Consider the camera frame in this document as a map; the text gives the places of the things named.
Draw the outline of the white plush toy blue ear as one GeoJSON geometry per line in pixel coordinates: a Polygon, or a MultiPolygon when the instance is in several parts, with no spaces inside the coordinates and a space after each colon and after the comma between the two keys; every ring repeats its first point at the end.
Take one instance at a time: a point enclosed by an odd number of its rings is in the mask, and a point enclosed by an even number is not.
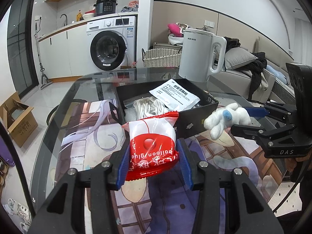
{"type": "Polygon", "coordinates": [[[212,140],[219,139],[223,131],[233,125],[249,126],[250,124],[251,119],[247,110],[239,107],[237,103],[218,108],[204,120],[204,128],[210,131],[212,140]]]}

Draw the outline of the red white balloon glue pack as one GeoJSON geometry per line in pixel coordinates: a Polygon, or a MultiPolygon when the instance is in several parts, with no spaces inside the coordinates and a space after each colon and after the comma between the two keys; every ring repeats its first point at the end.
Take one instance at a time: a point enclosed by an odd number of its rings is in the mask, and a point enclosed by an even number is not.
{"type": "Polygon", "coordinates": [[[129,133],[129,170],[127,181],[158,175],[179,160],[174,125],[179,112],[171,111],[122,125],[129,133]]]}

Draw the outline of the white medicine granule packet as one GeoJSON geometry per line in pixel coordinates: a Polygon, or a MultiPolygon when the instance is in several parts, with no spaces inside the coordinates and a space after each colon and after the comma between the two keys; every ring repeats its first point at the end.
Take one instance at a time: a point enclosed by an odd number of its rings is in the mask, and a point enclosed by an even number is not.
{"type": "Polygon", "coordinates": [[[161,101],[169,110],[182,112],[193,108],[200,102],[200,98],[184,87],[179,85],[174,79],[170,79],[149,91],[153,97],[161,101]]]}

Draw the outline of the grey sofa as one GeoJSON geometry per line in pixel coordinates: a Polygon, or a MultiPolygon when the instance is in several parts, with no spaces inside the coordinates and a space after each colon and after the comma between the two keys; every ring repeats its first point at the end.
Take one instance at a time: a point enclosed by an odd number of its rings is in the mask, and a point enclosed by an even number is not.
{"type": "Polygon", "coordinates": [[[258,36],[252,52],[239,39],[225,37],[226,53],[222,71],[215,78],[248,101],[273,100],[294,104],[288,63],[294,60],[266,37],[258,36]]]}

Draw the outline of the black jacket on sofa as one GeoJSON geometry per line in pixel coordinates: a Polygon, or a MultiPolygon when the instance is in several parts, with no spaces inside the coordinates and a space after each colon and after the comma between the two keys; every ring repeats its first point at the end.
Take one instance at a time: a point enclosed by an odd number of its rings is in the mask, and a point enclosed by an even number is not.
{"type": "Polygon", "coordinates": [[[247,65],[247,69],[252,73],[249,89],[248,101],[252,100],[254,92],[258,89],[262,81],[262,72],[267,68],[265,52],[252,53],[257,59],[247,65]]]}

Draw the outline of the white foam padding in box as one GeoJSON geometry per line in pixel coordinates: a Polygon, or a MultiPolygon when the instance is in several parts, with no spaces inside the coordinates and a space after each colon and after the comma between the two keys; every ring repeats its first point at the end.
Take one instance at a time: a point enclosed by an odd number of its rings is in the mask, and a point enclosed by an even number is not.
{"type": "Polygon", "coordinates": [[[125,121],[128,123],[128,122],[131,122],[131,121],[136,121],[137,120],[137,112],[135,110],[135,108],[126,108],[124,110],[125,112],[125,121]]]}

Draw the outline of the black cardboard storage box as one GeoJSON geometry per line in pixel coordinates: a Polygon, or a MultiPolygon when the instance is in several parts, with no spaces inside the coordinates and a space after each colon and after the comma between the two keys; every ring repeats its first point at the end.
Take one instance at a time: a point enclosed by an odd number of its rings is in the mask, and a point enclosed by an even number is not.
{"type": "Polygon", "coordinates": [[[125,124],[126,100],[153,96],[168,110],[179,112],[175,123],[177,137],[188,138],[205,131],[204,120],[218,107],[218,101],[187,79],[132,83],[114,88],[116,104],[109,104],[113,119],[125,124]]]}

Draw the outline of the grey cushion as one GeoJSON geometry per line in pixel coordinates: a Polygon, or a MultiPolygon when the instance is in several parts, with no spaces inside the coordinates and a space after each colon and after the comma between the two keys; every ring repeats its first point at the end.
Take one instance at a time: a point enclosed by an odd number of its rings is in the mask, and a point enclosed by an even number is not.
{"type": "Polygon", "coordinates": [[[232,48],[225,53],[226,70],[235,70],[255,61],[257,57],[243,48],[232,48]]]}

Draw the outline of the white electric kettle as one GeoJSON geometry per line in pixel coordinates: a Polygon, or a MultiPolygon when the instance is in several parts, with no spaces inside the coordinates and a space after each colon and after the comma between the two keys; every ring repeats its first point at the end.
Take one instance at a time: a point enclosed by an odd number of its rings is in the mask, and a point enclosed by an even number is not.
{"type": "Polygon", "coordinates": [[[207,82],[211,75],[221,72],[226,45],[222,36],[187,28],[183,34],[179,76],[189,81],[207,82]]]}

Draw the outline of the brown cardboard box on floor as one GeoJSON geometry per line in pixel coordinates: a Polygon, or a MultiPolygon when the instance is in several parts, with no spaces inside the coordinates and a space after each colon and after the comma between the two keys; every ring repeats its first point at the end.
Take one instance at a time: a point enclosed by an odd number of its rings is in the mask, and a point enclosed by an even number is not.
{"type": "Polygon", "coordinates": [[[1,119],[8,134],[22,147],[38,127],[32,113],[34,108],[21,102],[17,91],[1,105],[1,119]]]}

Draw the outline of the white wicker basket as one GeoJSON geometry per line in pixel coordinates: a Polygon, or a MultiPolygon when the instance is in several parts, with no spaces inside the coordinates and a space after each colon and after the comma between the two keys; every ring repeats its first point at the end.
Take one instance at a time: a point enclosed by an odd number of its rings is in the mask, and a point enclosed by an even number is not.
{"type": "Polygon", "coordinates": [[[150,49],[142,52],[143,65],[146,68],[179,67],[182,50],[177,49],[150,49]]]}

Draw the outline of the white kitchen cabinet counter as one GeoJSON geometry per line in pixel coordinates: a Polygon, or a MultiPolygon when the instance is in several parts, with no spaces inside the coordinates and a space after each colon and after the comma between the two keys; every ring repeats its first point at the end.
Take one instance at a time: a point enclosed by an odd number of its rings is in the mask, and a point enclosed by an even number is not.
{"type": "Polygon", "coordinates": [[[87,23],[98,19],[135,15],[136,12],[97,16],[62,27],[39,38],[41,62],[49,78],[75,77],[101,71],[91,63],[87,23]]]}

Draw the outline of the pink clothes pile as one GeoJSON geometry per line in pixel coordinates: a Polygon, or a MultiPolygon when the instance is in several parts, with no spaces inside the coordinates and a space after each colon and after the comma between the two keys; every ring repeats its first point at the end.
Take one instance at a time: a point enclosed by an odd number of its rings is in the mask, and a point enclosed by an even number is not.
{"type": "Polygon", "coordinates": [[[170,23],[167,25],[168,30],[171,34],[173,34],[175,37],[183,37],[183,33],[186,29],[190,28],[189,25],[184,23],[170,23]]]}

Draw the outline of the white front-load washing machine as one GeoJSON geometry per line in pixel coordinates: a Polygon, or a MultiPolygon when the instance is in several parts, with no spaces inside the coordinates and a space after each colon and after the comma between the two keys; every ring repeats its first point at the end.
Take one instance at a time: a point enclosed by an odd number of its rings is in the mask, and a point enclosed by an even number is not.
{"type": "Polygon", "coordinates": [[[101,71],[132,66],[137,60],[135,15],[98,19],[87,23],[91,63],[101,71]]]}

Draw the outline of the kitchen faucet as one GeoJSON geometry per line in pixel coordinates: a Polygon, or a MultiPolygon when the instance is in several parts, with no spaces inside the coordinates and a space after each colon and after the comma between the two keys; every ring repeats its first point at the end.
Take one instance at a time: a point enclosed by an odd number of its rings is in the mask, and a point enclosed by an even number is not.
{"type": "Polygon", "coordinates": [[[68,25],[68,17],[67,17],[67,15],[66,14],[61,14],[60,15],[60,19],[63,19],[63,27],[65,27],[65,26],[67,26],[68,25]]]}

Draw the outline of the black electric pressure cooker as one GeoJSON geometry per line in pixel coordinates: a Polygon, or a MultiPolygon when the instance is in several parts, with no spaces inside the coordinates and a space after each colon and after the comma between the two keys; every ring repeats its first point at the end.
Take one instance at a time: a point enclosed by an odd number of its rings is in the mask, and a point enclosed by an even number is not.
{"type": "Polygon", "coordinates": [[[116,13],[117,0],[97,0],[94,4],[95,16],[116,13]]]}

